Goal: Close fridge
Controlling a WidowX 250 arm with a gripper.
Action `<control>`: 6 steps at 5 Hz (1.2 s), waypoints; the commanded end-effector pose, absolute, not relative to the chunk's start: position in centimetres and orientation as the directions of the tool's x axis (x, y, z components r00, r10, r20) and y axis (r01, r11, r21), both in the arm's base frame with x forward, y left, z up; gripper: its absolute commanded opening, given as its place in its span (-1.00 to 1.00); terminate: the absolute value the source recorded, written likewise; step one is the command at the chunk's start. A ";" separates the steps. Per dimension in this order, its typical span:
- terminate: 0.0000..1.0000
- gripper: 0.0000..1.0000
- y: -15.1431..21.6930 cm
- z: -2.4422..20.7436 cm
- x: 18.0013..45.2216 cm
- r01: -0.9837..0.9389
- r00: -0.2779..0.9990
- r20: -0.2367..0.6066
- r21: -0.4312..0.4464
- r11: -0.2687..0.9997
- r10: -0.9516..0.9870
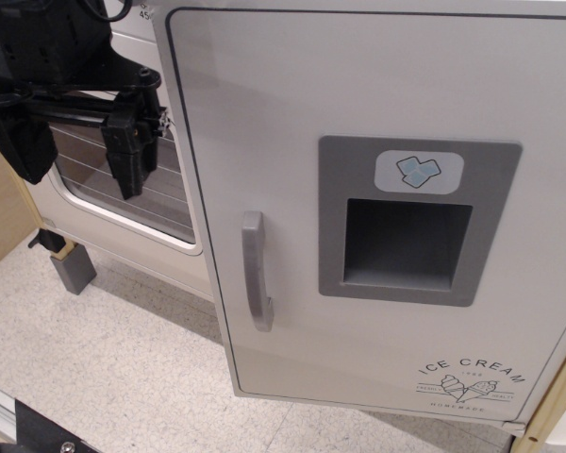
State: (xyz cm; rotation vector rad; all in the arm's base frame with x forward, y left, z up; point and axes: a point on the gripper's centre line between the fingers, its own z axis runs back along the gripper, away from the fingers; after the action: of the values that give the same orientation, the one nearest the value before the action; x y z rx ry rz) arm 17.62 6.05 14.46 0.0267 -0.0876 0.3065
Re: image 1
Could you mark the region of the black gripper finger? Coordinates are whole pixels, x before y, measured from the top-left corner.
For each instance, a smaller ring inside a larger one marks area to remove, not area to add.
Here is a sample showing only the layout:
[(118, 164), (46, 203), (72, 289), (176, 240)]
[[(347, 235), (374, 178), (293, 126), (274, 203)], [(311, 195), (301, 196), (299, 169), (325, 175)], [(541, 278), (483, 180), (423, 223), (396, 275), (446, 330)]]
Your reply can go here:
[(160, 109), (116, 108), (100, 130), (123, 199), (141, 195), (144, 181), (157, 169)]
[(38, 184), (58, 150), (49, 125), (34, 120), (25, 107), (0, 109), (0, 153), (22, 179)]

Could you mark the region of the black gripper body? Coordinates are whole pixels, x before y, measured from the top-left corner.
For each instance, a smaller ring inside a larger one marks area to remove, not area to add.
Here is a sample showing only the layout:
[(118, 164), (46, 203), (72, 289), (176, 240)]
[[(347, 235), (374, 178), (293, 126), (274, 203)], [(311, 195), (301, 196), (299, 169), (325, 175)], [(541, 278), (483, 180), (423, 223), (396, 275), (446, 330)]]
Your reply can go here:
[(118, 54), (108, 37), (9, 37), (0, 43), (0, 130), (164, 130), (160, 85), (159, 72)]

